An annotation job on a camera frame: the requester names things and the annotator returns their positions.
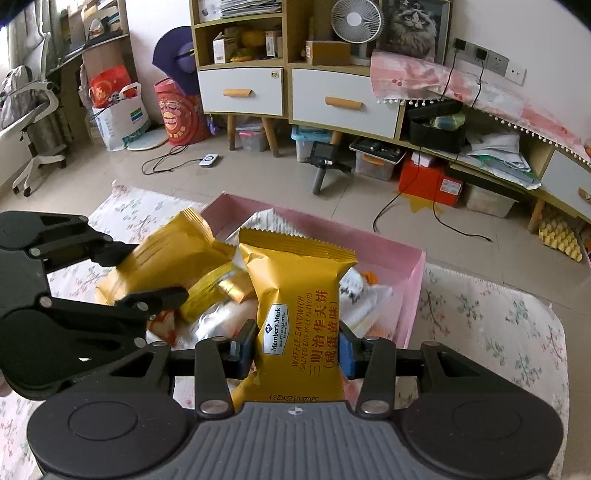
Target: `orange snack wrapper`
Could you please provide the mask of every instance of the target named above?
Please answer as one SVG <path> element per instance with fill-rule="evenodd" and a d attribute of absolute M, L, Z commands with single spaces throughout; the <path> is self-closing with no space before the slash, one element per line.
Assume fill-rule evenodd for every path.
<path fill-rule="evenodd" d="M 229 262 L 236 249 L 215 240 L 192 208 L 182 210 L 150 235 L 98 285 L 96 299 L 113 305 L 129 293 L 184 287 Z"/>
<path fill-rule="evenodd" d="M 245 401 L 343 399 L 339 281 L 355 254 L 310 238 L 241 229 L 240 251 L 259 300 L 256 372 L 232 393 Z"/>

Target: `pink box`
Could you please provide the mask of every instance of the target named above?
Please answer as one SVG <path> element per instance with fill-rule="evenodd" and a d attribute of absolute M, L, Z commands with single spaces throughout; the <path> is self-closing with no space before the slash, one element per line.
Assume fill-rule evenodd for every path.
<path fill-rule="evenodd" d="M 387 240 L 350 226 L 269 203 L 222 193 L 201 212 L 218 240 L 225 240 L 253 213 L 274 209 L 304 235 L 354 250 L 360 272 L 372 271 L 382 285 L 391 285 L 394 294 L 376 324 L 399 348 L 408 348 L 421 293 L 426 254 L 422 250 Z"/>

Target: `cat picture frame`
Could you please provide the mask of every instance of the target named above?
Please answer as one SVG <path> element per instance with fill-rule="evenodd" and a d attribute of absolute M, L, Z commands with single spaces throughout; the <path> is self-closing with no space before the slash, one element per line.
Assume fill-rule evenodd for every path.
<path fill-rule="evenodd" d="M 381 0 L 385 25 L 378 48 L 443 64 L 450 0 Z"/>

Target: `black cable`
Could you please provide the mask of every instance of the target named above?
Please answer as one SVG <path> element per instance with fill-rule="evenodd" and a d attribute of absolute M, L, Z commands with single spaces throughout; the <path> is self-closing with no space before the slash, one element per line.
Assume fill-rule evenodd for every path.
<path fill-rule="evenodd" d="M 476 94 L 476 97 L 474 98 L 474 101 L 472 102 L 471 108 L 474 108 L 474 105 L 476 105 L 476 101 L 478 100 L 478 97 L 480 96 L 480 93 L 482 91 L 482 75 L 484 74 L 484 61 L 481 60 L 480 62 L 482 63 L 482 71 L 480 72 L 480 77 L 478 78 L 479 88 L 478 88 L 478 93 Z M 460 158 L 459 152 L 457 153 L 456 158 L 450 163 L 450 166 L 452 166 L 454 163 L 456 163 L 458 158 Z M 454 232 L 457 232 L 457 233 L 460 233 L 461 235 L 469 236 L 472 238 L 483 238 L 487 242 L 493 243 L 492 240 L 485 235 L 478 235 L 477 233 L 462 232 L 461 230 L 458 230 L 458 229 L 452 227 L 451 225 L 444 223 L 437 216 L 437 213 L 435 211 L 435 201 L 433 202 L 433 216 L 435 217 L 435 220 L 437 220 L 440 224 L 442 224 L 443 226 L 446 226 L 447 228 L 449 228 L 450 230 L 453 230 Z"/>
<path fill-rule="evenodd" d="M 171 148 L 170 151 L 164 155 L 161 155 L 160 157 L 156 157 L 156 158 L 151 158 L 150 160 L 147 160 L 144 162 L 144 164 L 142 165 L 142 173 L 144 175 L 156 175 L 157 173 L 163 173 L 165 171 L 175 171 L 176 169 L 180 168 L 180 167 L 184 167 L 185 165 L 195 162 L 195 161 L 202 161 L 202 158 L 194 158 L 193 160 L 187 160 L 179 165 L 175 165 L 172 168 L 162 168 L 161 170 L 156 170 L 156 168 L 158 168 L 158 166 L 167 158 L 170 157 L 174 157 L 175 155 L 178 155 L 179 153 L 183 153 L 189 146 L 188 145 L 176 145 L 175 147 Z M 145 169 L 145 166 L 150 163 L 155 161 L 156 163 L 150 168 Z"/>
<path fill-rule="evenodd" d="M 452 80 L 452 73 L 453 73 L 453 69 L 456 67 L 456 58 L 457 58 L 457 48 L 455 49 L 455 53 L 453 55 L 453 62 L 452 62 L 452 68 L 449 71 L 449 75 L 447 77 L 447 83 L 445 84 L 445 88 L 443 89 L 443 93 L 441 94 L 441 96 L 439 97 L 439 102 L 441 102 L 441 100 L 443 100 L 443 97 L 445 97 L 445 94 L 447 92 L 447 88 L 449 87 L 449 83 Z M 439 105 L 437 105 L 435 107 L 435 113 L 433 115 L 433 118 L 435 118 L 437 116 L 437 108 L 439 107 Z M 382 208 L 379 213 L 376 215 L 376 217 L 374 218 L 374 222 L 372 224 L 373 228 L 374 228 L 374 232 L 375 233 L 379 233 L 378 232 L 378 220 L 380 218 L 382 218 L 382 216 L 384 215 L 384 213 L 386 213 L 389 209 L 389 207 L 404 193 L 406 192 L 410 186 L 416 181 L 416 179 L 418 178 L 418 174 L 421 170 L 421 150 L 423 148 L 419 147 L 418 148 L 418 168 L 417 168 L 417 174 L 414 176 L 413 180 L 411 181 L 411 183 L 409 183 L 408 185 L 406 185 L 406 187 L 404 187 L 404 189 L 400 192 L 398 192 L 398 194 L 392 199 L 390 200 L 386 206 L 384 208 Z"/>

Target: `electric fan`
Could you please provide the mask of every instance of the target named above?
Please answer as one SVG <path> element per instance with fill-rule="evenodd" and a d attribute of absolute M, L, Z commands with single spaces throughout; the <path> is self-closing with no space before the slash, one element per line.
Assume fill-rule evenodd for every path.
<path fill-rule="evenodd" d="M 384 27 L 384 15 L 379 6 L 372 0 L 338 0 L 330 23 L 340 38 L 359 45 L 359 54 L 351 56 L 351 63 L 369 65 L 368 44 L 378 38 Z"/>

